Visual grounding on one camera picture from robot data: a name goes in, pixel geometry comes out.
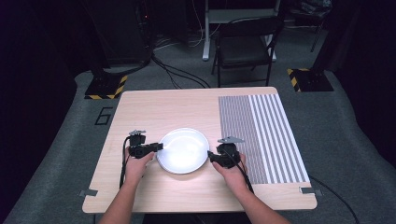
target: white plate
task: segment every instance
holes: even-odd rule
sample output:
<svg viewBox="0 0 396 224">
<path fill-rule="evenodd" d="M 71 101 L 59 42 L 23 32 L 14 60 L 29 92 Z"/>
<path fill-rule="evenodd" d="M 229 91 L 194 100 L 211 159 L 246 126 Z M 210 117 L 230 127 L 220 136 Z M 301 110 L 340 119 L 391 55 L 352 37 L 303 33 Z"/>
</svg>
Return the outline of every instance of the white plate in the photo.
<svg viewBox="0 0 396 224">
<path fill-rule="evenodd" d="M 176 129 L 161 141 L 157 160 L 161 167 L 173 174 L 181 175 L 200 168 L 207 159 L 209 143 L 205 136 L 190 128 Z"/>
</svg>

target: finger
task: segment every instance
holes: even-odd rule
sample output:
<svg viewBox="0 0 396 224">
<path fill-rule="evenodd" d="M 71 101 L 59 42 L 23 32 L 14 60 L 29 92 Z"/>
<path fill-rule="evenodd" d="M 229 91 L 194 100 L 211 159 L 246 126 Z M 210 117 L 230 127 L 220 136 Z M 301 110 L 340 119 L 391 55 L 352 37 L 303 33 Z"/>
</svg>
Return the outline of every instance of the finger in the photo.
<svg viewBox="0 0 396 224">
<path fill-rule="evenodd" d="M 213 167 L 222 175 L 223 169 L 217 162 L 213 161 L 212 162 Z"/>
<path fill-rule="evenodd" d="M 154 152 L 150 152 L 147 154 L 145 157 L 141 158 L 140 160 L 143 160 L 145 163 L 151 161 L 154 158 Z"/>
<path fill-rule="evenodd" d="M 243 154 L 243 153 L 239 153 L 239 156 L 241 157 L 241 161 L 242 161 L 242 163 L 246 163 L 246 161 L 247 161 L 247 157 L 245 156 L 245 154 Z"/>
<path fill-rule="evenodd" d="M 129 155 L 129 147 L 126 147 L 125 148 L 125 160 L 128 159 L 129 156 L 130 156 Z"/>
</svg>

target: wooden table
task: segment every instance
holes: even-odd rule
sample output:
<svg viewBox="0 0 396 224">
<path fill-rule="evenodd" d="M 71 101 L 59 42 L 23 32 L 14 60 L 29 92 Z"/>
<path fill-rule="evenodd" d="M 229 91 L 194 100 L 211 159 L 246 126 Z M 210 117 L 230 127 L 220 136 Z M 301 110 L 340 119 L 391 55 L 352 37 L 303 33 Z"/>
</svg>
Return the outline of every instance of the wooden table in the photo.
<svg viewBox="0 0 396 224">
<path fill-rule="evenodd" d="M 205 135 L 210 149 L 216 152 L 221 138 L 219 96 L 277 94 L 275 88 L 227 88 L 199 90 L 126 91 L 110 126 L 90 189 L 96 196 L 86 196 L 85 213 L 104 213 L 119 190 L 121 149 L 133 130 L 146 130 L 146 144 L 159 142 L 178 128 L 193 128 Z M 314 209 L 313 194 L 302 194 L 299 187 L 310 182 L 253 185 L 255 194 L 275 210 Z M 142 178 L 134 202 L 136 213 L 227 212 L 243 211 L 228 190 L 222 176 L 209 161 L 186 175 L 173 175 L 151 161 Z"/>
</svg>

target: chair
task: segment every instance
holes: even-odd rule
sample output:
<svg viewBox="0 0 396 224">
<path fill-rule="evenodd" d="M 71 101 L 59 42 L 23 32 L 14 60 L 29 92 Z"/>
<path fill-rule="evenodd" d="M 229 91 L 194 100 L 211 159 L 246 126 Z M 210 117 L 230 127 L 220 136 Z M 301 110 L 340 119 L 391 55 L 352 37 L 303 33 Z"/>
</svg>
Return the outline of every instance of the chair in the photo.
<svg viewBox="0 0 396 224">
<path fill-rule="evenodd" d="M 218 87 L 221 87 L 221 69 L 252 67 L 267 65 L 267 74 L 263 78 L 248 81 L 264 81 L 268 86 L 274 48 L 277 37 L 283 28 L 283 20 L 272 18 L 244 18 L 230 21 L 221 27 L 216 39 L 216 54 L 212 66 L 212 75 L 215 67 L 218 68 Z M 264 36 L 269 36 L 267 44 L 262 41 Z"/>
<path fill-rule="evenodd" d="M 290 7 L 290 15 L 292 15 L 295 18 L 296 26 L 304 26 L 304 25 L 317 26 L 317 30 L 315 31 L 316 33 L 315 41 L 311 48 L 311 52 L 313 52 L 315 49 L 315 45 L 318 42 L 318 38 L 322 30 L 323 23 L 326 17 L 329 15 L 330 11 L 332 10 L 332 7 L 329 6 L 317 10 L 311 9 L 313 10 L 311 11 L 307 9 L 306 6 L 307 5 L 305 5 L 305 7 L 302 7 L 297 5 L 294 7 Z"/>
</svg>

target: office chair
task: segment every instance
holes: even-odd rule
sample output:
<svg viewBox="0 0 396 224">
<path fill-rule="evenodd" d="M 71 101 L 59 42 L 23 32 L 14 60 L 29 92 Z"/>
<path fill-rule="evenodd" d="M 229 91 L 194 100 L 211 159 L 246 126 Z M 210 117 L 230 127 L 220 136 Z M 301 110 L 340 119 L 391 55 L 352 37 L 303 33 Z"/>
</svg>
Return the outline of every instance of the office chair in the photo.
<svg viewBox="0 0 396 224">
<path fill-rule="evenodd" d="M 214 75 L 215 67 L 218 68 L 218 87 L 221 87 L 221 69 L 252 67 L 251 70 L 253 70 L 259 65 L 268 66 L 264 78 L 236 83 L 265 80 L 265 86 L 268 86 L 274 48 L 283 24 L 280 18 L 272 17 L 244 18 L 223 25 L 216 39 L 216 54 L 212 66 L 212 75 Z M 264 36 L 270 36 L 268 44 L 262 41 Z"/>
</svg>

